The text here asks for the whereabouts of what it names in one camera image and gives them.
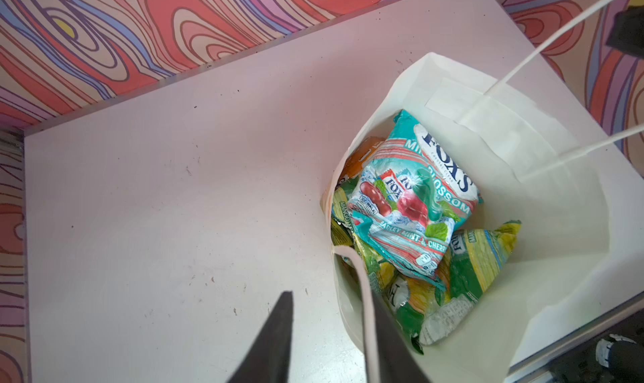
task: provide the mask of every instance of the paper bag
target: paper bag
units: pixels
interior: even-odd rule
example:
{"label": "paper bag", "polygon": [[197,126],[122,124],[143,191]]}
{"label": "paper bag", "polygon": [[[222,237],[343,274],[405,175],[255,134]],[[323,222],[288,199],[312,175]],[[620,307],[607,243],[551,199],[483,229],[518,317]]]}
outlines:
{"label": "paper bag", "polygon": [[[465,228],[523,226],[509,262],[474,310],[447,339],[415,354],[434,383],[499,383],[531,317],[572,292],[608,253],[608,208],[585,157],[534,176],[533,170],[575,148],[575,138],[519,91],[430,53],[411,65],[338,162],[323,198],[327,223],[335,183],[348,155],[368,136],[387,136],[405,109],[479,187],[484,204]],[[337,298],[347,332],[362,347],[357,284],[334,256]]]}

